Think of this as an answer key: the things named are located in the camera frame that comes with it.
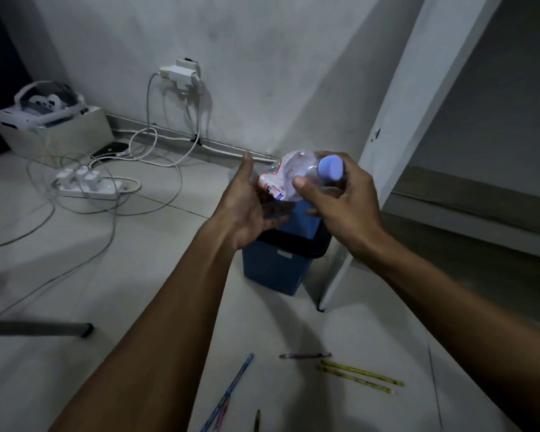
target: forearm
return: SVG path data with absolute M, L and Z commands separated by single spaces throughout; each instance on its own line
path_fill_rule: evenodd
M 206 222 L 50 430 L 185 430 L 233 255 L 224 225 Z
M 540 421 L 540 329 L 450 279 L 391 237 L 364 261 L 517 424 Z

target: yellow pencil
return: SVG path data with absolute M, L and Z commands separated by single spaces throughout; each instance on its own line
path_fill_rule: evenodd
M 391 377 L 382 376 L 381 374 L 372 373 L 371 371 L 360 370 L 360 368 L 348 367 L 347 365 L 337 364 L 332 361 L 320 361 L 322 365 L 327 365 L 332 368 L 339 368 L 340 370 L 352 371 L 352 373 L 361 374 L 362 376 L 373 377 L 375 379 L 380 379 L 384 382 L 389 382 L 390 384 L 398 386 L 406 386 L 404 382 L 393 379 Z
M 371 388 L 383 391 L 383 392 L 388 393 L 388 394 L 397 394 L 396 391 L 394 391 L 394 390 L 392 390 L 390 388 L 387 388 L 385 386 L 378 385 L 378 384 L 373 384 L 372 382 L 365 381 L 364 379 L 360 379 L 359 377 L 350 376 L 349 374 L 342 373 L 341 371 L 334 370 L 333 368 L 324 367 L 323 365 L 317 365 L 316 369 L 318 371 L 324 371 L 326 373 L 333 374 L 334 376 L 343 377 L 344 379 L 351 380 L 351 381 L 356 382 L 358 384 L 369 386 Z

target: white box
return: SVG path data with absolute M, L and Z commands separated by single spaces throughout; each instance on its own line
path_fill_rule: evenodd
M 77 153 L 91 154 L 114 140 L 114 135 L 101 108 L 88 106 L 89 111 L 70 121 L 38 133 L 14 129 L 0 123 L 0 135 L 12 151 L 24 159 L 40 161 L 44 155 L 64 156 Z M 43 158 L 43 163 L 58 166 L 58 158 Z

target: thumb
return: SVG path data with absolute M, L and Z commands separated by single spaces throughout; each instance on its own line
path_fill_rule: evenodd
M 250 176 L 252 174 L 253 168 L 254 159 L 252 159 L 252 155 L 249 152 L 245 152 L 244 156 L 242 157 L 242 163 L 240 163 L 240 167 L 238 168 L 238 171 L 236 172 L 236 176 L 234 178 L 236 180 L 244 180 L 250 182 Z
M 312 206 L 314 206 L 319 213 L 324 212 L 324 209 L 327 209 L 331 201 L 334 200 L 332 197 L 322 193 L 320 188 L 304 177 L 294 177 L 292 186 L 305 201 L 312 203 Z

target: hand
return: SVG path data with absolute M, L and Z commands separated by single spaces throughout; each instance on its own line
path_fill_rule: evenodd
M 322 217 L 330 233 L 354 257 L 363 259 L 367 257 L 365 251 L 387 236 L 380 221 L 374 180 L 346 153 L 317 152 L 319 157 L 331 154 L 344 161 L 344 177 L 336 183 L 339 190 L 323 192 L 303 177 L 295 177 L 292 185 L 316 208 L 308 213 Z
M 229 228 L 229 239 L 236 250 L 250 244 L 263 231 L 286 223 L 290 219 L 288 215 L 274 216 L 294 207 L 294 203 L 276 202 L 253 185 L 250 182 L 253 166 L 252 156 L 245 153 L 236 176 L 224 191 L 212 216 Z M 271 200 L 274 203 L 261 204 Z

